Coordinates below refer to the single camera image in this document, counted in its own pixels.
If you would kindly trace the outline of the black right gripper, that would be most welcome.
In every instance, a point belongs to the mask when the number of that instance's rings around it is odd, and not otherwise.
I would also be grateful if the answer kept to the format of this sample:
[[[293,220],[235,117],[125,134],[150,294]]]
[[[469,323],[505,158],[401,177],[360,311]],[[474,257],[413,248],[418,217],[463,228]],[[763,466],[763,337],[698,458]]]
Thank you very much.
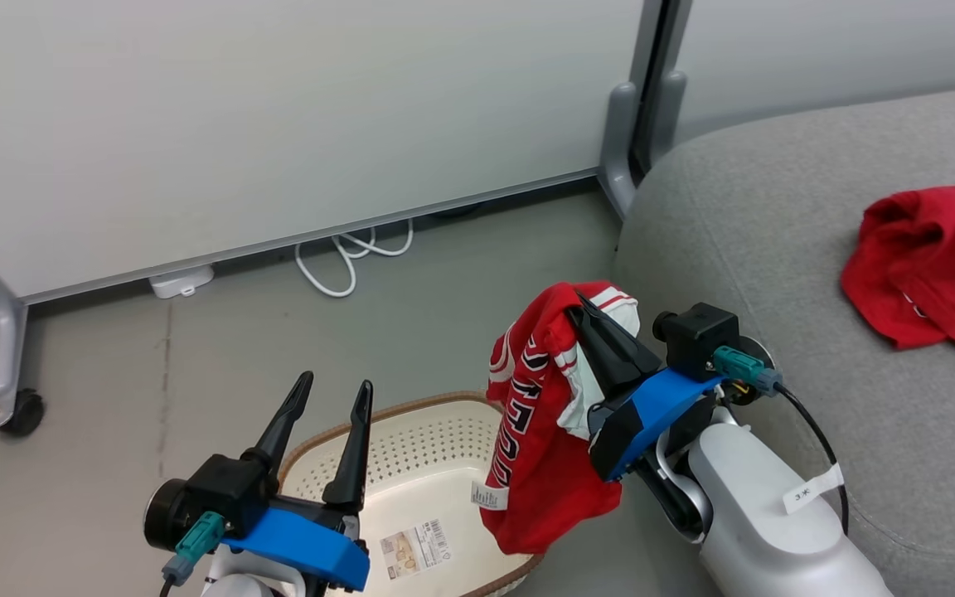
[[[637,315],[630,307],[603,311],[577,294],[567,318],[594,374],[610,401],[621,400],[661,367],[661,360],[637,340]],[[598,407],[602,424],[589,443],[589,460],[606,483],[633,473],[652,492],[667,520],[685,539],[702,539],[713,509],[695,480],[687,454],[712,421],[711,396],[632,396],[617,409]]]

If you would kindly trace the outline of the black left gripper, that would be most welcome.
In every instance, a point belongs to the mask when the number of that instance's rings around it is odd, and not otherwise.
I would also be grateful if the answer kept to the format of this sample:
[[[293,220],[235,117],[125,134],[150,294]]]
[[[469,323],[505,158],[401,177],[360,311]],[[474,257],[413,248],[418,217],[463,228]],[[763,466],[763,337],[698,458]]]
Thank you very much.
[[[334,479],[323,490],[322,502],[276,495],[279,492],[279,469],[287,450],[294,424],[303,415],[313,386],[313,371],[304,371],[288,391],[282,405],[262,432],[254,446],[242,453],[242,460],[257,465],[262,473],[262,493],[270,498],[269,506],[315,522],[334,532],[359,541],[359,514],[366,496],[366,475],[371,435],[374,385],[368,379],[361,383],[350,412],[350,428]]]

